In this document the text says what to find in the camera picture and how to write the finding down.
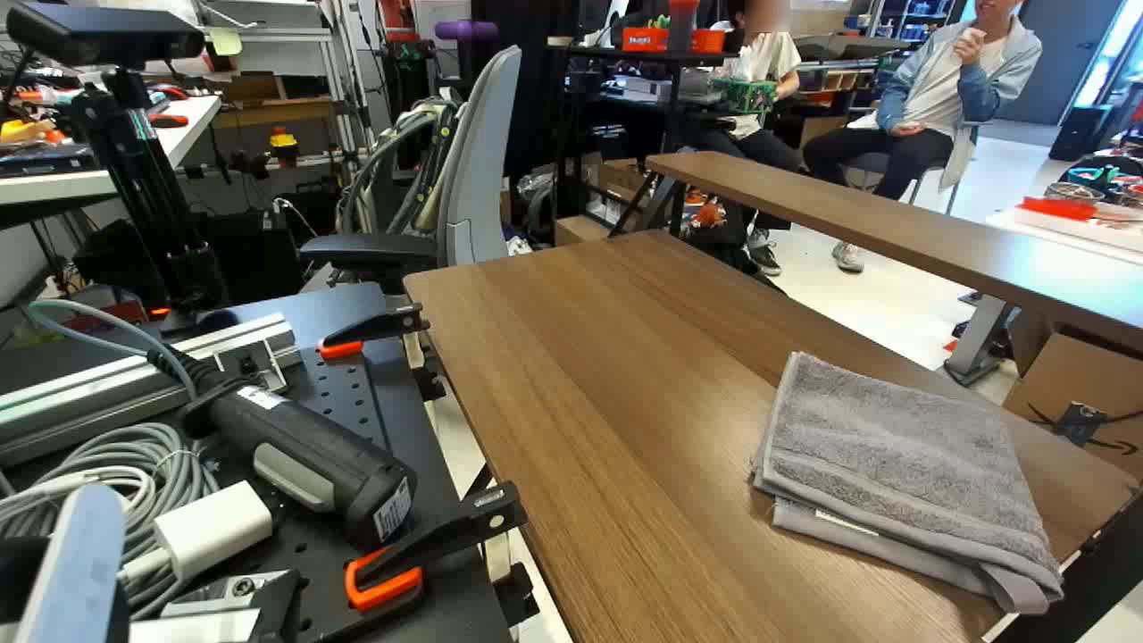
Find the grey towel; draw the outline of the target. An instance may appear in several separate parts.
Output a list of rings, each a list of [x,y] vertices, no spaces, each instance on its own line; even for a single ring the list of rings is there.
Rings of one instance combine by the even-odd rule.
[[[1012,425],[795,350],[751,461],[780,528],[1042,616],[1064,598]]]

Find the silver aluminium rail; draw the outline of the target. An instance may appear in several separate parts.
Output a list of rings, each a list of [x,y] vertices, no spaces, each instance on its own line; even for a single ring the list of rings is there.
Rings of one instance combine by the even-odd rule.
[[[299,363],[293,325],[282,313],[178,340],[178,350],[217,371],[251,377],[269,390],[282,390],[287,371]],[[158,418],[182,404],[184,385],[148,357],[118,357],[11,390],[0,397],[0,465],[67,452],[100,429]]]

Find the black handheld power tool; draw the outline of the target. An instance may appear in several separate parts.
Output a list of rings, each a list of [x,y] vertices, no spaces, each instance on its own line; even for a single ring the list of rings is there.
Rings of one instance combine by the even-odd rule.
[[[413,511],[413,473],[404,461],[288,397],[232,385],[202,418],[288,502],[334,515],[357,552],[388,542]]]

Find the orange storage bin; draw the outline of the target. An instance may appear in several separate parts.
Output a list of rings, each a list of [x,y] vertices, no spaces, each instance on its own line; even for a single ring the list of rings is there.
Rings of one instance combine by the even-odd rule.
[[[673,43],[675,43],[673,28],[659,28],[659,24],[626,24],[626,28],[618,28],[618,51],[620,55],[668,55]],[[718,55],[725,55],[725,34],[718,34],[718,28],[689,28],[689,43],[683,47],[683,55],[718,59]]]

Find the orange-handled bar clamp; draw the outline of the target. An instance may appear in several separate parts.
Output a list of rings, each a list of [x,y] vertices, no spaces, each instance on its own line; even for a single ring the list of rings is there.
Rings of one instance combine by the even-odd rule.
[[[351,558],[343,567],[343,598],[357,616],[374,616],[424,585],[424,567],[438,558],[471,552],[526,523],[517,487],[499,483],[468,497],[438,525],[404,535],[374,555]]]
[[[413,334],[420,328],[420,311],[418,309],[404,309],[404,311],[382,311],[382,313],[373,313],[365,321],[352,321],[332,337],[325,337],[317,344],[317,357],[334,363],[334,361],[352,361],[365,355],[365,347],[373,340],[388,340],[388,337],[404,337],[404,334]]]

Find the grey office chair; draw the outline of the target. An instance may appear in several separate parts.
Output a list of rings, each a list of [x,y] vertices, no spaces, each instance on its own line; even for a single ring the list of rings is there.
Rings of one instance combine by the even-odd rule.
[[[401,232],[317,237],[299,246],[299,259],[365,271],[374,284],[504,259],[499,192],[517,78],[517,47],[504,47],[482,63],[468,100],[458,109],[438,174],[412,224]]]

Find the white power adapter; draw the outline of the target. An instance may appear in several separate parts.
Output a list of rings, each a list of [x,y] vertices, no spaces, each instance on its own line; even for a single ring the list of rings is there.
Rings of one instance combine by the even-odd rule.
[[[170,560],[170,571],[194,580],[269,538],[275,528],[275,515],[251,483],[232,483],[217,493],[161,515],[152,528]]]

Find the long wooden bench table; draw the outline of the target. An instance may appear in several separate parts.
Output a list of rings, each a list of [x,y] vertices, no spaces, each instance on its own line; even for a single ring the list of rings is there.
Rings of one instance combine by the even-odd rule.
[[[945,219],[718,150],[649,155],[645,168],[1046,313],[1082,340],[1143,347],[1143,269],[1137,260]]]

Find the orange-handled bar clamp far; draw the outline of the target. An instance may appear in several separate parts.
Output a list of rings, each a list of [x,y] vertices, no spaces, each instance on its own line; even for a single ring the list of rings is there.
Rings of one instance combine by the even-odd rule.
[[[404,309],[404,311],[382,311],[382,313],[373,313],[365,321],[352,321],[332,337],[325,337],[317,344],[317,357],[334,363],[334,361],[352,361],[365,355],[365,347],[373,340],[388,340],[388,337],[404,337],[404,334],[413,334],[420,328],[420,311],[418,309]]]

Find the orange-handled bar clamp near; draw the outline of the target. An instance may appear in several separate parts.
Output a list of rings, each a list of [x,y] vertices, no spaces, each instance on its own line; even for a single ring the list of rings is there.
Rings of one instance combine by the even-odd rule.
[[[499,483],[468,497],[438,525],[404,535],[374,555],[351,558],[343,567],[343,598],[357,616],[374,616],[424,585],[424,567],[438,558],[471,552],[526,523],[517,487]]]

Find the black perforated mounting board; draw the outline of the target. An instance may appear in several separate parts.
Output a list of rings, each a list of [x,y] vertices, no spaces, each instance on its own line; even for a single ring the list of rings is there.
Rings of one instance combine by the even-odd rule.
[[[317,344],[325,337],[382,311],[404,309],[388,303],[380,287],[357,284],[223,309],[202,319],[202,334],[255,321],[258,313],[282,313],[293,325],[305,371],[287,377],[287,390],[280,397],[288,397],[293,404],[339,422],[346,434],[382,447],[413,473],[413,511],[406,525],[388,538],[396,542],[438,525],[463,502],[454,493],[443,473],[443,454],[420,411],[418,381],[404,363],[406,334],[373,340],[352,361],[327,363],[317,357]],[[202,418],[202,409],[232,385],[262,381],[255,381],[251,377],[217,371],[202,361],[201,397],[184,411],[184,429],[194,436],[217,434]],[[305,542],[305,643],[509,643],[508,617],[492,584],[484,580],[480,546],[433,560],[424,567],[424,585],[413,598],[404,598],[374,616],[357,616],[343,598],[343,567],[351,558],[374,552],[357,552],[343,535],[343,523],[334,515],[314,515],[296,502],[288,502],[287,528],[296,542]]]

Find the seated person in grey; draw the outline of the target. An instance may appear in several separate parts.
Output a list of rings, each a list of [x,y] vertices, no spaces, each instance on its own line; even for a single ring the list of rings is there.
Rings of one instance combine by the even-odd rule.
[[[1019,19],[1026,0],[974,0],[967,24],[944,24],[882,78],[870,113],[802,147],[802,168],[845,182],[854,159],[882,155],[876,197],[900,201],[929,168],[967,166],[967,130],[1015,105],[1042,55]]]

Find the cardboard box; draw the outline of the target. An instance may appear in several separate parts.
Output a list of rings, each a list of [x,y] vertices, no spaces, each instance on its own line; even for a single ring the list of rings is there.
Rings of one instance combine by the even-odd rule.
[[[1052,334],[1004,409],[1143,480],[1141,357]]]

